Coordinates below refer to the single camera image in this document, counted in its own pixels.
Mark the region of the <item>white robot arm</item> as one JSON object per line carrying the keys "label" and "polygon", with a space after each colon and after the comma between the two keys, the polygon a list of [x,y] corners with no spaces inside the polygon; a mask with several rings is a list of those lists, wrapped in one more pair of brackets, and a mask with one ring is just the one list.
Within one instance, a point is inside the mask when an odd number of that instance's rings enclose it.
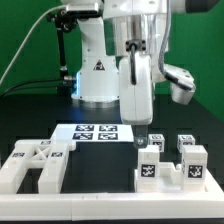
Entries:
{"label": "white robot arm", "polygon": [[188,104],[196,86],[191,74],[164,62],[174,13],[202,13],[220,0],[104,0],[106,40],[120,59],[120,114],[133,131],[134,145],[148,144],[153,120],[154,84],[170,82],[172,99]]}

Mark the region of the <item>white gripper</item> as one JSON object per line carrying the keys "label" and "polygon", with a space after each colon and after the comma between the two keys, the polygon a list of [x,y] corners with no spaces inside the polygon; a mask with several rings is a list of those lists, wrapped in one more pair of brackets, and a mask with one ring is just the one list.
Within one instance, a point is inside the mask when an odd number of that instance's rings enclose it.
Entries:
{"label": "white gripper", "polygon": [[124,124],[133,127],[134,146],[148,145],[148,124],[153,119],[151,59],[146,55],[135,56],[136,84],[131,83],[131,62],[125,57],[119,64],[120,115]]}

